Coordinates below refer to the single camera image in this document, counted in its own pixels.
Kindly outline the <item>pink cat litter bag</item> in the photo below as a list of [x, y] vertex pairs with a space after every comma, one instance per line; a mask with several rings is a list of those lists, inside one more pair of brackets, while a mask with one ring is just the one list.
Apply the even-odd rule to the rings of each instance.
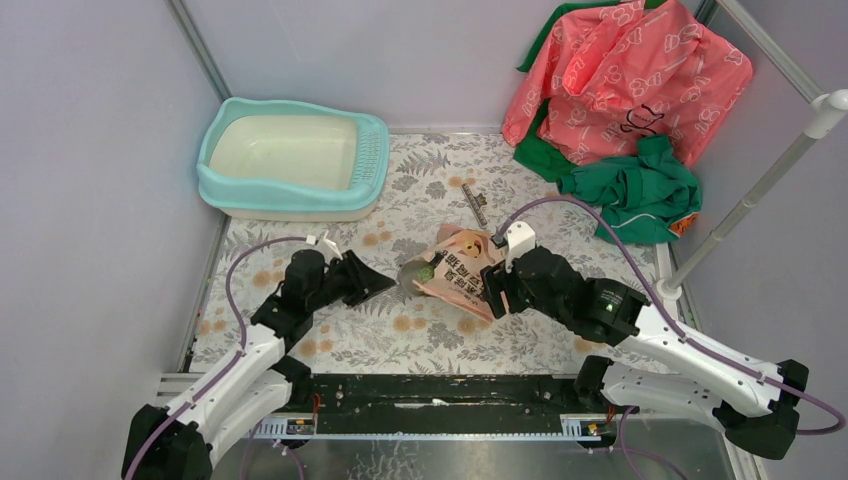
[[434, 278], [421, 286], [426, 296], [443, 300], [486, 323], [495, 320], [482, 298], [480, 272], [500, 263], [503, 254], [486, 231], [443, 224], [436, 243], [411, 260], [433, 261], [436, 265]]

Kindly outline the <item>silver metal scoop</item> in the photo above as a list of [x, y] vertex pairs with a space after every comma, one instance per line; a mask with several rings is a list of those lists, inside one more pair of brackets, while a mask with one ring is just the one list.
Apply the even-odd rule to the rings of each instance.
[[433, 261], [410, 260], [400, 267], [397, 282], [411, 297], [426, 296], [421, 286], [434, 278], [435, 269]]

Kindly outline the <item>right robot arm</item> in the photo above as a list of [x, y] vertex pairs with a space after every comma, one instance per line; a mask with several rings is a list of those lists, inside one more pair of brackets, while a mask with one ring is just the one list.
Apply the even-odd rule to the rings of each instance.
[[794, 360], [727, 356], [750, 377], [697, 350], [701, 334], [681, 335], [641, 292], [607, 278], [583, 278], [560, 255], [536, 247], [513, 263], [482, 269], [483, 299], [496, 317], [532, 309], [596, 343], [628, 350], [670, 368], [657, 374], [599, 356], [586, 357], [573, 384], [575, 402], [597, 412], [614, 407], [660, 410], [707, 425], [751, 454], [783, 459], [798, 434], [798, 392], [807, 367]]

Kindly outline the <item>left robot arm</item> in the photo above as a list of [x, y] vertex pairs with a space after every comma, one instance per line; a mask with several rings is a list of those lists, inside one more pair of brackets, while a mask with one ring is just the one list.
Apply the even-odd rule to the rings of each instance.
[[282, 282], [250, 319], [240, 343], [164, 406], [132, 418], [124, 479], [208, 479], [226, 452], [273, 411], [309, 401], [310, 371], [289, 357], [316, 311], [364, 303], [395, 282], [354, 252], [293, 254]]

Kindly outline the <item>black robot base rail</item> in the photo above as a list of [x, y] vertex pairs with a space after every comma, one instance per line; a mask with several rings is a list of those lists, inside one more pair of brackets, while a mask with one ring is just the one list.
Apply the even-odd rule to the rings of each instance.
[[529, 437], [623, 410], [572, 376], [316, 374], [272, 414], [298, 435]]

